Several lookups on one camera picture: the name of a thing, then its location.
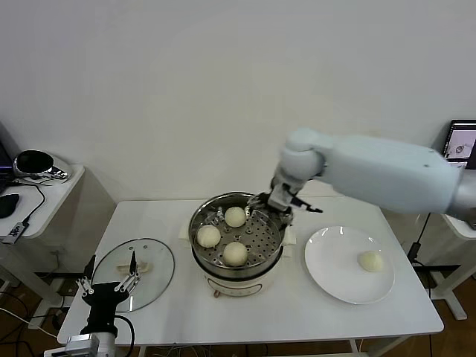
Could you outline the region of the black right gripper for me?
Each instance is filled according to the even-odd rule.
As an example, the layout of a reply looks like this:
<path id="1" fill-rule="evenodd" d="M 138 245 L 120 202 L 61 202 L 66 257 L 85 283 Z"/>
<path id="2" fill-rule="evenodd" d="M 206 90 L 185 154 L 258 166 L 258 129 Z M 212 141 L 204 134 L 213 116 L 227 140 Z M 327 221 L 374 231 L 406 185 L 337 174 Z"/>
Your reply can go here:
<path id="1" fill-rule="evenodd" d="M 294 213 L 292 205 L 310 213 L 323 213 L 320 208 L 303 201 L 288 190 L 272 190 L 269 193 L 258 193 L 247 201 L 246 207 L 250 211 L 266 210 L 267 217 L 277 227 L 282 228 L 293 223 Z"/>

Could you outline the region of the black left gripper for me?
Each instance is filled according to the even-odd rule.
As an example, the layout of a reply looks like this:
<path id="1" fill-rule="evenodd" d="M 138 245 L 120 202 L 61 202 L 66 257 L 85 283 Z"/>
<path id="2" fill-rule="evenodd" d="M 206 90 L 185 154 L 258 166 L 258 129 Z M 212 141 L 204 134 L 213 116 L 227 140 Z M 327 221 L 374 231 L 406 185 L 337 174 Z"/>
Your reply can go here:
<path id="1" fill-rule="evenodd" d="M 93 255 L 86 264 L 83 275 L 76 280 L 83 301 L 90 306 L 87 324 L 80 333 L 107 332 L 117 335 L 118 329 L 114 325 L 117 306 L 129 297 L 141 279 L 135 251 L 132 252 L 129 273 L 120 283 L 98 283 L 92 286 L 95 259 L 96 255 Z"/>

